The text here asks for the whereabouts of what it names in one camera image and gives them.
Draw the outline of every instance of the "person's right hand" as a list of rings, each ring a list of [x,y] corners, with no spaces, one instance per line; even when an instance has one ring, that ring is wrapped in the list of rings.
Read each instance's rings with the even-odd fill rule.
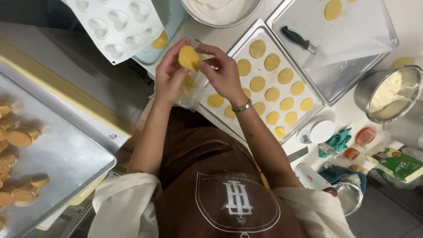
[[[214,58],[198,61],[200,71],[209,79],[214,89],[228,99],[234,108],[248,103],[248,97],[241,87],[236,61],[216,46],[200,44],[196,49],[200,54],[214,55]]]

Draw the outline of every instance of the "white scale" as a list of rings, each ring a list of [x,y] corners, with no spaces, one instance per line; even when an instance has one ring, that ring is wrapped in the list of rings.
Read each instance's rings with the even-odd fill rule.
[[[311,119],[297,133],[297,139],[303,144],[323,143],[335,132],[335,123],[327,116],[320,115]]]

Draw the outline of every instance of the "black knife handle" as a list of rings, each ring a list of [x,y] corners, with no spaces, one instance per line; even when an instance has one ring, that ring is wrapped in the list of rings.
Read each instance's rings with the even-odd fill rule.
[[[310,44],[310,41],[304,40],[297,32],[288,30],[287,26],[282,27],[281,31],[290,40],[301,45],[305,50],[308,49],[308,45]]]

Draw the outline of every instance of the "person's left hand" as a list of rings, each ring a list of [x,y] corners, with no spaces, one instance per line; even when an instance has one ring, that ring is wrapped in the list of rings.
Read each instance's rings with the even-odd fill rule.
[[[156,68],[156,99],[166,106],[173,106],[179,96],[184,77],[189,69],[181,67],[178,62],[179,51],[184,45],[190,45],[188,40],[180,40],[163,56]]]

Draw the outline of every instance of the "white sleeve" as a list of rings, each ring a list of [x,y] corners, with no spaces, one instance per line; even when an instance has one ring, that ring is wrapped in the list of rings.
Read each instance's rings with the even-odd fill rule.
[[[96,189],[88,238],[159,237],[153,201],[161,192],[159,179],[147,173],[105,179]]]
[[[275,188],[273,191],[302,221],[312,238],[355,238],[337,197],[308,188]]]

